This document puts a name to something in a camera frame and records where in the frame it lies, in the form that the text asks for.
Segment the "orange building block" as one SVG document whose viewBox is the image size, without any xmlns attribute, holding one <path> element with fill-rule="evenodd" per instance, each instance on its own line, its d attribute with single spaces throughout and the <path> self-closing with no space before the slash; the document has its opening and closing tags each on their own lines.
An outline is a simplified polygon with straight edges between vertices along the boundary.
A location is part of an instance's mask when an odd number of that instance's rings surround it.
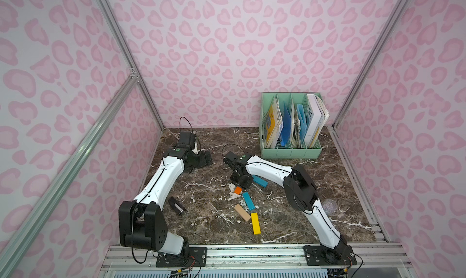
<svg viewBox="0 0 466 278">
<path fill-rule="evenodd" d="M 242 189 L 241 189 L 239 186 L 237 186 L 237 187 L 234 189 L 234 193 L 237 194 L 237 195 L 241 195 Z"/>
</svg>

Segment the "teal building block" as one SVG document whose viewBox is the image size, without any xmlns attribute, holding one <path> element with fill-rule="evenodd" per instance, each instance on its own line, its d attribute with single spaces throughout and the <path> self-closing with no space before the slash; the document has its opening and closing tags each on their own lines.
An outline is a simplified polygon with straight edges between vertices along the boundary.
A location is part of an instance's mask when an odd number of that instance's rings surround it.
<svg viewBox="0 0 466 278">
<path fill-rule="evenodd" d="M 250 195 L 249 195 L 247 192 L 244 192 L 244 193 L 242 194 L 242 197 L 243 197 L 243 199 L 244 199 L 244 201 L 245 201 L 245 203 L 246 203 L 246 206 L 248 207 L 248 209 L 249 209 L 250 211 L 253 211 L 253 210 L 256 209 L 255 204 L 253 203 L 253 201 L 252 201 Z"/>
<path fill-rule="evenodd" d="M 253 178 L 253 182 L 257 184 L 258 186 L 262 188 L 266 188 L 268 186 L 268 182 L 263 180 L 262 178 L 258 176 L 252 176 L 252 178 Z"/>
</svg>

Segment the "natural wood building block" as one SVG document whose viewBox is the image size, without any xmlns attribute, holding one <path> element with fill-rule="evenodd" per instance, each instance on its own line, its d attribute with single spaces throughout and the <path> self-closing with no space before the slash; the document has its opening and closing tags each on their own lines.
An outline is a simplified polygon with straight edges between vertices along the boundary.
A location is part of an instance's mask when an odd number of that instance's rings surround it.
<svg viewBox="0 0 466 278">
<path fill-rule="evenodd" d="M 245 221 L 248 222 L 251 220 L 251 216 L 243 209 L 243 207 L 240 204 L 236 204 L 234 206 L 235 212 L 237 212 L 240 217 Z"/>
</svg>

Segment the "yellow building block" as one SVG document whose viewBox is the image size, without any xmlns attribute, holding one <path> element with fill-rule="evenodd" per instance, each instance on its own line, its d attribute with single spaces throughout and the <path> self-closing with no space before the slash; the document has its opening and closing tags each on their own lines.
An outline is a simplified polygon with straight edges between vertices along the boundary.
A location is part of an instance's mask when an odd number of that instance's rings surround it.
<svg viewBox="0 0 466 278">
<path fill-rule="evenodd" d="M 253 228 L 254 235 L 260 235 L 261 234 L 260 223 L 258 220 L 258 214 L 256 212 L 251 213 L 251 222 L 252 222 L 252 228 Z"/>
</svg>

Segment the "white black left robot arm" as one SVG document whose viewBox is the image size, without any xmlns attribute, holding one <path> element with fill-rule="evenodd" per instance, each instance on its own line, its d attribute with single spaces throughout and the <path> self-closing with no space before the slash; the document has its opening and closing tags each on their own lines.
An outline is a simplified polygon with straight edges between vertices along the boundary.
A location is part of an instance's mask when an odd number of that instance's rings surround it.
<svg viewBox="0 0 466 278">
<path fill-rule="evenodd" d="M 211 153 L 206 150 L 172 148 L 166 151 L 148 185 L 132 201 L 124 201 L 119 207 L 121 246 L 183 255 L 187 242 L 168 230 L 163 205 L 182 173 L 210 165 Z"/>
</svg>

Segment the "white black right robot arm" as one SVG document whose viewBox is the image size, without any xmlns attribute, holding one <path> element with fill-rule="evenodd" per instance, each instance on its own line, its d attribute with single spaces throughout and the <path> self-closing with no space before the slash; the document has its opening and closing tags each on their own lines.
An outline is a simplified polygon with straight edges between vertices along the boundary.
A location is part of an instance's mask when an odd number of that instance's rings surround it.
<svg viewBox="0 0 466 278">
<path fill-rule="evenodd" d="M 278 165 L 257 155 L 233 152 L 227 153 L 223 162 L 233 170 L 231 182 L 245 191 L 255 176 L 282 187 L 290 207 L 303 213 L 316 231 L 324 255 L 337 260 L 348 255 L 350 246 L 332 225 L 319 199 L 317 186 L 302 165 Z"/>
</svg>

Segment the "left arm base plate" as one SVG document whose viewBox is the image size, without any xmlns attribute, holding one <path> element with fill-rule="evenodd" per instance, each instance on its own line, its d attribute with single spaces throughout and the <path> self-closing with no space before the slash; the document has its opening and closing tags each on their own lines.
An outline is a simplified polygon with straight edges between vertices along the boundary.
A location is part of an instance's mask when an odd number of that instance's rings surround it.
<svg viewBox="0 0 466 278">
<path fill-rule="evenodd" d="M 180 254 L 160 253 L 157 256 L 157 268 L 205 267 L 208 249 L 205 246 L 188 246 Z"/>
</svg>

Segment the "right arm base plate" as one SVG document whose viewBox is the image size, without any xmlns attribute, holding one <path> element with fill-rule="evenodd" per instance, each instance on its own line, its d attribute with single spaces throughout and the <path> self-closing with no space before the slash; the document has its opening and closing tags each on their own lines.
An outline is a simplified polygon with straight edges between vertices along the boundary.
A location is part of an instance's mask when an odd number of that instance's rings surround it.
<svg viewBox="0 0 466 278">
<path fill-rule="evenodd" d="M 323 245 L 303 247 L 304 256 L 308 266 L 319 267 L 352 267 L 358 264 L 356 255 L 349 245 L 337 246 L 336 249 Z"/>
</svg>

